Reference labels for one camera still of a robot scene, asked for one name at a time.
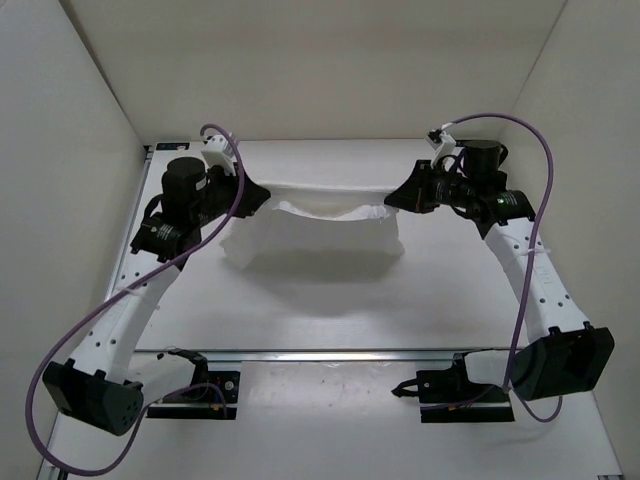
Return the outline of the white skirt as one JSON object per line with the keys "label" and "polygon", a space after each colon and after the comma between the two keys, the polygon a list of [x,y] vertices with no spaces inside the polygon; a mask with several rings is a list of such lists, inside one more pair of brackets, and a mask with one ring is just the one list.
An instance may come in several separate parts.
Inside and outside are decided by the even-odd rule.
{"label": "white skirt", "polygon": [[287,252],[372,253],[399,257],[399,210],[384,203],[383,186],[266,183],[271,197],[237,219],[219,242],[226,259],[246,268],[258,256]]}

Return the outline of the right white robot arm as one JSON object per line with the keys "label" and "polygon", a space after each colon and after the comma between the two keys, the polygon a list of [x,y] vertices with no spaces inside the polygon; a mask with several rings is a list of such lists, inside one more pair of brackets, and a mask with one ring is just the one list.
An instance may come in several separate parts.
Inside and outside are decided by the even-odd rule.
{"label": "right white robot arm", "polygon": [[506,186],[500,166],[508,155],[493,140],[463,142],[459,167],[419,160],[385,204],[427,214],[441,205],[473,222],[499,261],[522,309],[519,326],[529,344],[500,368],[497,381],[524,400],[592,390],[614,348],[606,327],[596,328],[576,306],[534,224],[541,213],[526,195]]}

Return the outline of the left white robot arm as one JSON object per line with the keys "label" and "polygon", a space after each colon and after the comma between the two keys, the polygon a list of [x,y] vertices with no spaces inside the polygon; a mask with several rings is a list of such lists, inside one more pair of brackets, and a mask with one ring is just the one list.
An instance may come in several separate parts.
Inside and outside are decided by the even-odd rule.
{"label": "left white robot arm", "polygon": [[130,244],[133,264],[121,278],[119,299],[97,316],[65,362],[49,362],[43,374],[62,414],[115,436],[160,398],[176,390],[197,398],[208,389],[206,359],[196,351],[174,348],[137,371],[130,361],[160,299],[183,271],[186,252],[201,243],[202,228],[223,215],[251,216],[271,196],[236,166],[206,167],[196,157],[170,161],[161,186]]}

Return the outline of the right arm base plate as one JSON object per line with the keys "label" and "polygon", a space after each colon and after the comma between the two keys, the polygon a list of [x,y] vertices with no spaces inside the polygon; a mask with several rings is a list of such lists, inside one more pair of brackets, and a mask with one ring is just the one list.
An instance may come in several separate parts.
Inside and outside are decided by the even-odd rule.
{"label": "right arm base plate", "polygon": [[473,383],[464,367],[416,372],[423,424],[511,423],[509,397],[491,384]]}

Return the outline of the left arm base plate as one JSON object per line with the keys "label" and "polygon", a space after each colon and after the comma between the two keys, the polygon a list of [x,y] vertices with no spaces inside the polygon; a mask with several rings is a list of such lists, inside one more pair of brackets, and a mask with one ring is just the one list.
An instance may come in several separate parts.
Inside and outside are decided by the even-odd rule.
{"label": "left arm base plate", "polygon": [[218,370],[208,372],[213,387],[169,397],[151,405],[146,413],[150,419],[172,420],[235,420],[238,412],[241,372]]}

